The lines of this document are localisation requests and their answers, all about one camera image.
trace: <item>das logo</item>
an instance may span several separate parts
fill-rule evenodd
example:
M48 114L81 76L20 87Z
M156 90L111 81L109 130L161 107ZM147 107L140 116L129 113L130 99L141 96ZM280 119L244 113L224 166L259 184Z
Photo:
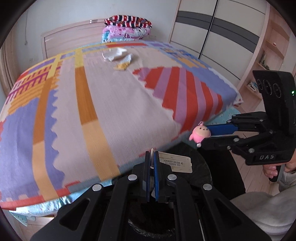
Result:
M274 158L274 155L262 155L260 156L260 160L265 160L265 159L273 159Z

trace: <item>electrical outlet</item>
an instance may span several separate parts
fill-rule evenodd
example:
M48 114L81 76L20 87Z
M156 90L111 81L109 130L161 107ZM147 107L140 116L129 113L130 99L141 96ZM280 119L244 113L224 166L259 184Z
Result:
M155 35L149 35L148 38L149 38L150 40L156 40L156 36L155 36Z
M32 64L32 63L37 63L39 62L39 58L38 56L34 56L33 58L30 58L29 59L29 63Z

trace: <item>white wall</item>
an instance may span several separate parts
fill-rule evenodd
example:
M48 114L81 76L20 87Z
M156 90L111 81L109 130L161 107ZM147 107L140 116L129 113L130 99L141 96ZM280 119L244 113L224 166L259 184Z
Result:
M41 34L71 23L117 14L134 15L152 22L151 36L168 42L178 0L37 0L16 23L16 54L21 72L43 60Z
M2 107L4 106L5 100L6 100L6 95L4 94L3 88L0 84L0 111L1 111Z
M296 64L296 38L293 32L290 34L289 45L280 71L292 73Z

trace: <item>wooden shelf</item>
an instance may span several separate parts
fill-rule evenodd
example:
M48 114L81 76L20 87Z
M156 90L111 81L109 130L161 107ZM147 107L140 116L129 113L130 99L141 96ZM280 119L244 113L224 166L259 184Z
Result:
M266 70L266 68L264 68L262 64L260 64L260 63L258 63L258 62L255 62L255 63L256 63L256 65L259 66L261 69Z
M282 35L286 40L289 41L290 36L286 33L286 31L282 28L282 26L278 25L276 22L271 20L271 26L272 28L278 32L280 35Z
M246 113L246 111L243 109L243 107L241 105L239 106L234 106L234 108L236 108L241 114Z
M284 55L282 54L282 52L276 47L274 46L272 43L270 43L268 40L265 40L265 44L266 47L271 49L273 52L275 52L281 59L284 59Z
M248 85L246 85L246 88L253 94L253 95L255 95L256 97L258 97L259 99L263 99L262 98L262 95L259 93L259 91L257 91L257 92L255 92L255 91L253 91Z
M274 13L283 19L282 15L280 15L277 10L274 9Z

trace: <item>gray sleeve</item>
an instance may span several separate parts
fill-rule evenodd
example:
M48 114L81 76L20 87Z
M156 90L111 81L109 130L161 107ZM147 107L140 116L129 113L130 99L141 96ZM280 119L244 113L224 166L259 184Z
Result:
M284 172L283 177L278 181L278 184L280 192L296 185L296 171Z

